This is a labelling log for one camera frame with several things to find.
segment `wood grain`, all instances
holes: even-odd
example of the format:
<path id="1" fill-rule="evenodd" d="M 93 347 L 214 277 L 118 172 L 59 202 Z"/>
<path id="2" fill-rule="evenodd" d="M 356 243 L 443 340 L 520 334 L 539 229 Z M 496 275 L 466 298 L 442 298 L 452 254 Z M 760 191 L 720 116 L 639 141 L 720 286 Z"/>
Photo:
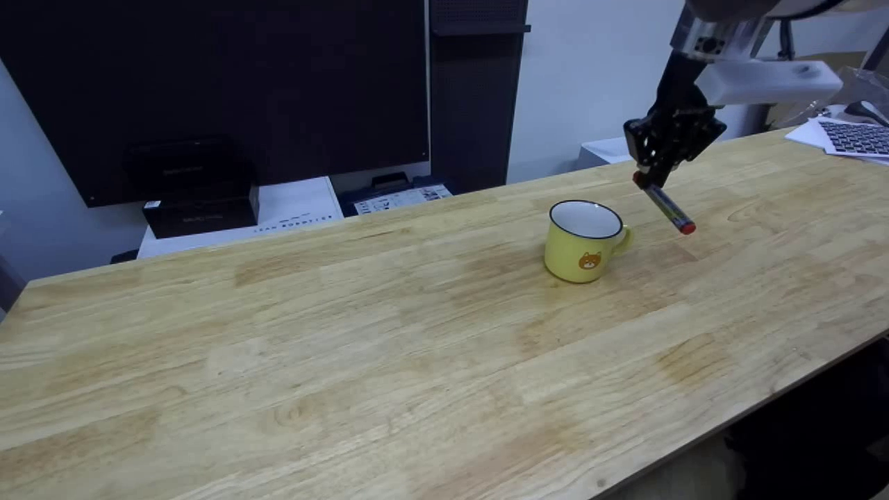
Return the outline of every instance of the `wood grain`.
<path id="1" fill-rule="evenodd" d="M 35 282 L 0 326 L 0 497 L 591 497 L 889 326 L 889 172 L 755 137 Z M 634 243 L 541 270 L 546 209 Z"/>

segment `yellow mug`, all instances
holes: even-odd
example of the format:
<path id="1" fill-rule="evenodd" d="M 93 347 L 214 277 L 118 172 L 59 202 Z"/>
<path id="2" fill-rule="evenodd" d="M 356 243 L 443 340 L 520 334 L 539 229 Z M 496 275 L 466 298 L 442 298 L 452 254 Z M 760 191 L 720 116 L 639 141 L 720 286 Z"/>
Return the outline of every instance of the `yellow mug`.
<path id="1" fill-rule="evenodd" d="M 618 213 L 593 200 L 561 200 L 549 209 L 545 266 L 568 283 L 603 275 L 617 247 L 628 243 Z"/>

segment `wall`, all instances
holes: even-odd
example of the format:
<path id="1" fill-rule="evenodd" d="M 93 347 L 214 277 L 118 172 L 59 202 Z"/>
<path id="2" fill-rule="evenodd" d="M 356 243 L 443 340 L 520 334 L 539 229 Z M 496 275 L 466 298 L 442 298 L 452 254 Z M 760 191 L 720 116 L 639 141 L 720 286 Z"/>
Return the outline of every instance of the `wall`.
<path id="1" fill-rule="evenodd" d="M 139 209 L 86 209 L 0 63 L 0 301 L 29 277 L 107 263 L 139 244 Z"/>
<path id="2" fill-rule="evenodd" d="M 507 180 L 564 172 L 581 141 L 643 116 L 670 55 L 680 0 L 531 0 Z M 889 7 L 796 23 L 796 54 L 870 51 Z"/>

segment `white paper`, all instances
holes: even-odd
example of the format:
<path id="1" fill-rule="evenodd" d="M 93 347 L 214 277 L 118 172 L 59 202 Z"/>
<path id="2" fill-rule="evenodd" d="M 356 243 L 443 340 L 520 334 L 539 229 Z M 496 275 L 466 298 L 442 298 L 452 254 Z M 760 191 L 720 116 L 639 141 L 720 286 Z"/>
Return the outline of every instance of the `white paper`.
<path id="1" fill-rule="evenodd" d="M 845 123 L 845 120 L 814 116 L 814 120 L 802 123 L 799 127 L 789 132 L 786 140 L 807 144 L 807 147 L 820 147 L 827 155 L 860 159 L 860 162 L 870 162 L 870 163 L 889 168 L 889 162 L 884 162 L 884 159 L 835 152 L 830 137 L 824 133 L 824 127 L 820 123 Z"/>
<path id="2" fill-rule="evenodd" d="M 395 212 L 402 207 L 421 207 L 421 202 L 442 200 L 442 197 L 449 197 L 448 186 L 432 183 L 432 186 L 416 186 L 416 188 L 406 188 L 406 191 L 392 191 L 392 195 L 359 200 L 356 212 L 359 213 Z"/>
<path id="3" fill-rule="evenodd" d="M 156 238 L 156 234 L 148 229 L 141 237 L 139 258 L 217 247 L 341 220 L 331 177 L 257 186 L 256 197 L 257 225 L 173 238 Z"/>
<path id="4" fill-rule="evenodd" d="M 628 150 L 628 140 L 623 140 L 623 137 L 599 140 L 599 141 L 584 141 L 581 147 L 585 147 L 589 152 L 593 152 L 606 163 L 623 163 L 623 162 L 634 159 L 630 150 Z"/>

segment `black monitor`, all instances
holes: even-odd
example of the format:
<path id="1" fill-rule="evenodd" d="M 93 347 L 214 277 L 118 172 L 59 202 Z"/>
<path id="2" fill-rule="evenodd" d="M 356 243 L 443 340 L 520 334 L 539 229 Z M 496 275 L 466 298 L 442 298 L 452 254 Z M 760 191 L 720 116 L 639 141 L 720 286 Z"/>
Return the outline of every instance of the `black monitor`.
<path id="1" fill-rule="evenodd" d="M 192 140 L 257 183 L 428 159 L 418 0 L 0 0 L 0 59 L 86 207 Z"/>

